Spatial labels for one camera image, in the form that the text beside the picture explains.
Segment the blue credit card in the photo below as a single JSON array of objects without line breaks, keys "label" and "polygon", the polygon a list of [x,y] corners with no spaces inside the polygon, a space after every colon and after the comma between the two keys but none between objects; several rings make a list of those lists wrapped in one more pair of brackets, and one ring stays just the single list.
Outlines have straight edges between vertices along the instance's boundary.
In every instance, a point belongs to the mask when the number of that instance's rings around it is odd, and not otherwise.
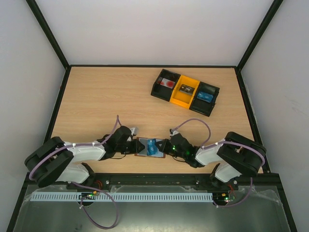
[{"label": "blue credit card", "polygon": [[156,147],[156,139],[147,140],[147,156],[158,156],[158,148]]}]

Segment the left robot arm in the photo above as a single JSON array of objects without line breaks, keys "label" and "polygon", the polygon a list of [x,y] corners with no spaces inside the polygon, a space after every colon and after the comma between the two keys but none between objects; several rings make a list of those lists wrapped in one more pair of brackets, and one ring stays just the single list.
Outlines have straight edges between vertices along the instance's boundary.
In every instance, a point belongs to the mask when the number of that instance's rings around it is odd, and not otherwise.
[{"label": "left robot arm", "polygon": [[87,161],[102,161],[113,158],[116,153],[130,155],[144,150],[145,146],[135,138],[136,130],[120,126],[89,143],[64,142],[58,136],[50,138],[25,159],[28,177],[41,188],[55,182],[82,184],[93,174]]}]

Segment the brown leather card holder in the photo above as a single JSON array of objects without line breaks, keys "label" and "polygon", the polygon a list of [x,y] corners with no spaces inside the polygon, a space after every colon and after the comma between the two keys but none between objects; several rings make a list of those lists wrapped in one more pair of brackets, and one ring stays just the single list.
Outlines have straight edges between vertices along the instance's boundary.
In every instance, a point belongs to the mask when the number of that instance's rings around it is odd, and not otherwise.
[{"label": "brown leather card holder", "polygon": [[145,146],[145,148],[139,152],[136,153],[135,156],[137,157],[149,157],[149,158],[165,158],[165,153],[159,151],[159,149],[156,147],[155,143],[162,141],[162,139],[157,138],[138,138],[138,141],[142,143],[142,145]]}]

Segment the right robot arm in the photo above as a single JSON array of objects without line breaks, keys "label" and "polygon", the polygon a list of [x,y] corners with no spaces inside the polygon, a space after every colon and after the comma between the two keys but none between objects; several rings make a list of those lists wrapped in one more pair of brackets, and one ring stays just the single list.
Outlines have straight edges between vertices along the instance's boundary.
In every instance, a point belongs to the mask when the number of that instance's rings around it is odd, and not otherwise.
[{"label": "right robot arm", "polygon": [[180,133],[155,143],[157,149],[174,158],[181,158],[193,168],[216,162],[210,184],[222,189],[230,180],[241,175],[255,177],[265,164],[266,148],[235,132],[208,146],[193,146]]}]

